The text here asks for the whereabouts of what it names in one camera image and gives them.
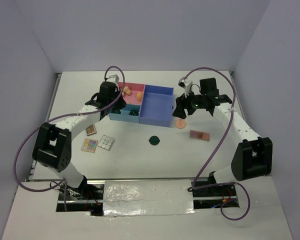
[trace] storage box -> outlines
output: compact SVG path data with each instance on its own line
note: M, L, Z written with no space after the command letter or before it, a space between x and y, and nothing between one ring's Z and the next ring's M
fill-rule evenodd
M126 82L132 95L124 95L126 107L118 113L110 113L109 118L115 121L140 123L161 127L170 127L172 118L173 87L153 86ZM142 101L137 101L137 93L142 92ZM130 115L131 111L137 111L139 116Z

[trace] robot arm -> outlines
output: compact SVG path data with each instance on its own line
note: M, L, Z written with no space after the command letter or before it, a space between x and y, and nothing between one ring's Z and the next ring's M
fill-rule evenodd
M72 141L88 126L108 115L111 109L120 110L126 106L121 96L112 108L96 112L113 102L120 94L118 82L117 75L110 76L101 84L99 93L94 94L77 115L55 124L45 122L39 129L32 158L52 170L59 178L66 179L68 186L82 196L95 192L95 187L87 184L87 178L70 162Z
M197 109L206 109L226 129L233 111L228 134L237 144L237 148L230 166L210 173L211 183L237 182L270 174L272 141L268 137L260 137L249 127L236 109L232 109L232 101L227 95L219 95L215 78L200 80L198 95L192 92L192 81L182 78L178 85L185 90L176 99L176 109L172 114L174 117L185 119L185 109L188 115L192 115Z

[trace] plastic sheet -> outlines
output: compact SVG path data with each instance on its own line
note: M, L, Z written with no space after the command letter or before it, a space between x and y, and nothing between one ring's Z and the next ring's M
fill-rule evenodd
M185 215L194 213L190 180L106 181L105 216Z

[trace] wall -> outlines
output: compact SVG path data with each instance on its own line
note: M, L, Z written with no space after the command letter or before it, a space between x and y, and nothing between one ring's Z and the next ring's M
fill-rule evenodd
M0 239L17 189L12 174L15 152L45 120L55 79L15 2L0 0ZM21 179L29 173L32 146L28 144L20 155Z
M300 239L300 0L271 0L235 71L248 122L274 144L272 176Z
M233 70L270 0L16 0L57 72Z

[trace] orange disc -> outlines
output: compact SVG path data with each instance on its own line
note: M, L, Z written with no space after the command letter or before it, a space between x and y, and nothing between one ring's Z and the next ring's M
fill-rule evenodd
M178 129L184 129L186 127L186 121L179 118L179 119L175 120L175 126Z

